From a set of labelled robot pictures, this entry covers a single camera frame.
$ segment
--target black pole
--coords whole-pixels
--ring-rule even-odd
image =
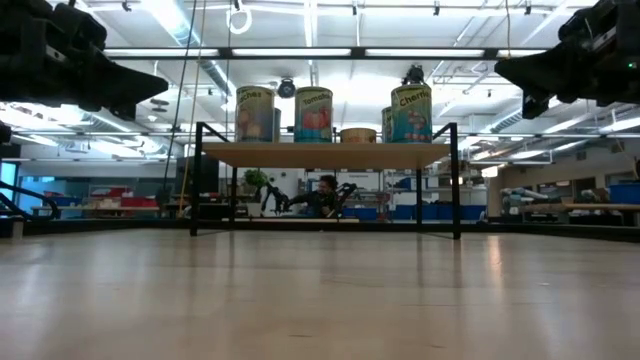
[[[451,123],[451,200],[453,201],[453,239],[460,240],[460,163],[458,161],[458,124]]]
[[[191,236],[198,235],[198,221],[200,220],[200,178],[202,177],[203,126],[203,122],[196,123],[196,150],[193,156],[193,170],[191,173],[191,228],[189,230],[189,234]]]
[[[236,222],[236,198],[238,191],[238,168],[234,167],[231,171],[231,202],[229,203],[229,208],[231,210],[231,214],[229,215],[229,224],[233,227],[233,224]]]
[[[416,224],[422,230],[422,169],[416,169]]]

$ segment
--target wooden floor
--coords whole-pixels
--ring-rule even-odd
[[[0,245],[0,359],[640,359],[637,245],[187,235]]]

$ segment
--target green plant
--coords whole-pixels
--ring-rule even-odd
[[[260,190],[262,190],[262,187],[267,185],[267,182],[269,182],[269,177],[267,176],[267,174],[260,171],[260,169],[247,170],[244,173],[244,182],[247,185],[256,188],[256,192],[253,195],[252,201],[259,203],[261,198]]]

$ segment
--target white ring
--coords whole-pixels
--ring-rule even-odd
[[[233,23],[231,23],[231,17],[239,13],[244,13],[247,19],[245,20],[244,25],[238,29],[233,25]],[[227,26],[229,27],[229,31],[231,31],[232,33],[236,35],[244,34],[245,32],[247,32],[247,30],[249,30],[252,23],[253,23],[253,18],[251,16],[250,9],[234,10],[233,13],[231,13],[230,10],[227,10]]]

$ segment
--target person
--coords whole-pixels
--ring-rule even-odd
[[[288,205],[307,203],[307,211],[312,217],[327,218],[338,216],[338,181],[332,175],[320,177],[318,189],[291,199]]]

